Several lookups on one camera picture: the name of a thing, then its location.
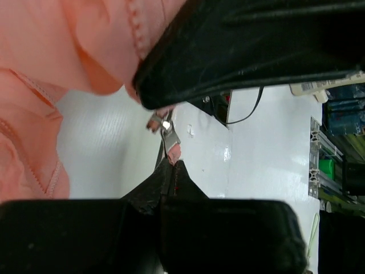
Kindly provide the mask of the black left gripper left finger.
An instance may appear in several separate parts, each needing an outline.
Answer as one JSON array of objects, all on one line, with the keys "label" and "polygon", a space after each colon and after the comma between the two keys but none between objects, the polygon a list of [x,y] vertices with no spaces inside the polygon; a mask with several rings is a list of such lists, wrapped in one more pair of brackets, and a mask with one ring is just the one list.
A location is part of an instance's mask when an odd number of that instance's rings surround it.
[{"label": "black left gripper left finger", "polygon": [[155,273],[155,210],[163,160],[120,199],[17,200],[1,205],[2,273]]}]

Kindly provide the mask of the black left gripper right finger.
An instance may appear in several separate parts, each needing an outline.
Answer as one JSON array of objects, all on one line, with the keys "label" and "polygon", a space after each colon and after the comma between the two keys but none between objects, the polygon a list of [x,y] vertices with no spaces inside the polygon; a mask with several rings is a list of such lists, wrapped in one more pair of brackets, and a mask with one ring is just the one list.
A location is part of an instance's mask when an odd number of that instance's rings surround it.
[{"label": "black left gripper right finger", "polygon": [[209,198],[183,161],[161,198],[161,263],[168,273],[304,273],[306,244],[279,200]]}]

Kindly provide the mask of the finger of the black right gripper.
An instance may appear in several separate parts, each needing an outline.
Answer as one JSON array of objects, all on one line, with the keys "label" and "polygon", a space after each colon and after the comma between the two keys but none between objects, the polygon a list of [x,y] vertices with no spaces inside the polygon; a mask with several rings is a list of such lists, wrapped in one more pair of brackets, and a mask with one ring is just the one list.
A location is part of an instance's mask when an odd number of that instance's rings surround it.
[{"label": "finger of the black right gripper", "polygon": [[133,79],[154,110],[364,69],[363,1],[187,1]]}]

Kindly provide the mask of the pink zip jacket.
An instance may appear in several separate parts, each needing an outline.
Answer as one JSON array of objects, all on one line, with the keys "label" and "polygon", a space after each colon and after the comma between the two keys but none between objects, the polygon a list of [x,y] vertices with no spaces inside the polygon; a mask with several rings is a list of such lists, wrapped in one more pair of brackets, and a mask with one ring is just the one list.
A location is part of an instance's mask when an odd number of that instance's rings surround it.
[{"label": "pink zip jacket", "polygon": [[140,63],[183,1],[1,2],[1,201],[65,199],[56,151],[69,91],[109,95]]}]

